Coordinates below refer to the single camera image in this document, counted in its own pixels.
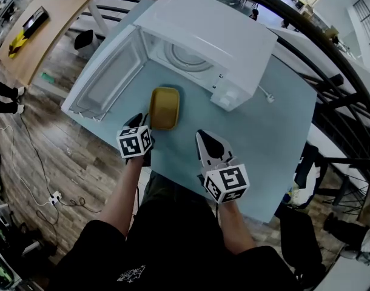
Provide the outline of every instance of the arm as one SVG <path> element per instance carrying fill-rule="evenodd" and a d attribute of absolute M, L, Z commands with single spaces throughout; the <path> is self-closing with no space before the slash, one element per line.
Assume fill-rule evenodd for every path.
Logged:
<path fill-rule="evenodd" d="M 82 230 L 53 271 L 48 291 L 104 290 L 119 276 L 143 157 L 133 158 L 97 220 Z"/>
<path fill-rule="evenodd" d="M 262 282 L 263 290 L 278 290 L 283 281 L 290 291 L 302 291 L 293 273 L 272 247 L 257 247 L 235 201 L 222 204 L 219 213 L 225 246 L 235 255 L 233 268 L 237 277 L 247 279 L 251 273 L 254 279 Z"/>
<path fill-rule="evenodd" d="M 98 220 L 116 227 L 124 237 L 130 228 L 136 187 L 143 165 L 143 156 L 132 158 L 126 165 L 126 171 L 116 186 Z"/>
<path fill-rule="evenodd" d="M 235 201 L 220 205 L 219 213 L 224 244 L 229 251 L 238 255 L 257 246 Z"/>

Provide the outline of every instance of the microwave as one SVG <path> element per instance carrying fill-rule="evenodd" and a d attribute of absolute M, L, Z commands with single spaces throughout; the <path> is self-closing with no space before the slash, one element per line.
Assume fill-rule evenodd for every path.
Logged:
<path fill-rule="evenodd" d="M 255 93 L 276 41 L 264 25 L 216 0 L 157 0 L 90 62 L 62 109 L 100 121 L 151 59 L 231 111 Z"/>

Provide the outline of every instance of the wooden floor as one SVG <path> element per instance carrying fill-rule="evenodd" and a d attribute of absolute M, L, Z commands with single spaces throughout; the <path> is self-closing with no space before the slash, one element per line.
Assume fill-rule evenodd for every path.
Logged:
<path fill-rule="evenodd" d="M 56 79 L 58 85 L 67 90 L 72 87 L 86 63 L 77 57 L 76 52 L 69 50 L 70 43 L 70 38 L 62 37 L 43 67 L 46 73 Z M 1 65 L 0 81 L 10 87 L 19 86 Z M 65 115 L 60 110 L 62 102 L 63 100 L 31 86 L 22 98 L 22 103 L 26 106 L 22 119 L 27 124 L 33 144 L 43 160 L 50 192 L 60 191 L 65 204 L 70 204 L 70 199 L 78 202 L 79 198 L 83 197 L 88 208 L 100 210 L 121 177 L 124 163 L 117 149 L 107 145 Z M 58 243 L 57 254 L 52 258 L 52 261 L 57 263 L 73 247 L 82 228 L 94 219 L 96 214 L 82 207 L 57 204 L 56 210 L 51 205 L 36 205 L 19 176 L 27 183 L 40 204 L 48 201 L 49 192 L 40 161 L 30 144 L 22 119 L 19 115 L 0 114 L 0 128 L 10 125 L 15 134 L 12 161 L 12 131 L 7 129 L 0 132 L 3 197 L 10 204 L 18 222 L 26 222 L 31 229 L 39 228 L 44 238 Z M 12 163 L 19 176 L 13 170 Z M 147 183 L 148 170 L 144 171 L 143 176 L 141 187 Z M 336 189 L 340 184 L 341 181 L 329 170 L 322 187 Z M 316 196 L 306 212 L 312 218 L 324 264 L 329 268 L 343 244 L 322 230 L 324 220 L 332 210 L 339 211 L 338 216 L 345 221 L 354 221 L 355 216 L 344 215 L 341 208 L 323 204 L 324 199 L 326 198 L 323 196 Z M 39 218 L 38 211 L 52 223 L 56 221 L 59 213 L 55 225 L 57 238 L 53 227 Z M 277 218 L 269 224 L 250 218 L 246 218 L 246 222 L 259 245 L 270 245 L 281 253 Z"/>
<path fill-rule="evenodd" d="M 18 86 L 16 81 L 5 75 L 1 66 L 0 81 L 10 87 Z M 60 191 L 66 204 L 70 199 L 78 201 L 83 197 L 87 207 L 99 210 L 113 190 L 124 167 L 118 151 L 63 114 L 60 111 L 61 100 L 58 98 L 46 95 L 40 89 L 31 86 L 23 96 L 22 103 L 25 104 L 22 119 L 27 124 L 34 146 L 44 162 L 50 191 L 52 193 Z M 8 125 L 15 133 L 13 155 L 15 168 L 33 192 L 37 202 L 43 204 L 48 200 L 49 192 L 39 159 L 30 144 L 21 117 L 0 114 L 0 128 Z M 30 192 L 11 167 L 11 149 L 11 130 L 0 131 L 1 178 L 5 187 L 5 197 L 19 221 L 25 221 L 33 228 L 39 227 L 43 235 L 55 243 L 53 228 L 40 220 L 36 211 L 40 210 L 51 222 L 56 220 L 57 212 L 51 205 L 36 206 Z M 56 207 L 59 210 L 56 225 L 58 253 L 63 255 L 72 248 L 82 228 L 95 217 L 95 214 L 80 207 L 65 207 L 60 204 Z"/>

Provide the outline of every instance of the open microwave door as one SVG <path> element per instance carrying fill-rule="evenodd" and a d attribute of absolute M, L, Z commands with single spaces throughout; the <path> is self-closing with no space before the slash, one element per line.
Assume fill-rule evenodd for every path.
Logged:
<path fill-rule="evenodd" d="M 102 120 L 146 61 L 140 32 L 128 25 L 84 68 L 62 110 Z"/>

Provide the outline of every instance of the black shirt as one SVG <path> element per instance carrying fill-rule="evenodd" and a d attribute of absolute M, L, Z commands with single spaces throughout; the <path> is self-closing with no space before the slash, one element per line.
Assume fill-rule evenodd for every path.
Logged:
<path fill-rule="evenodd" d="M 57 265 L 47 290 L 200 285 L 300 290 L 273 248 L 257 247 L 233 255 L 224 246 L 211 210 L 164 201 L 140 207 L 127 240 L 105 222 L 89 222 Z"/>

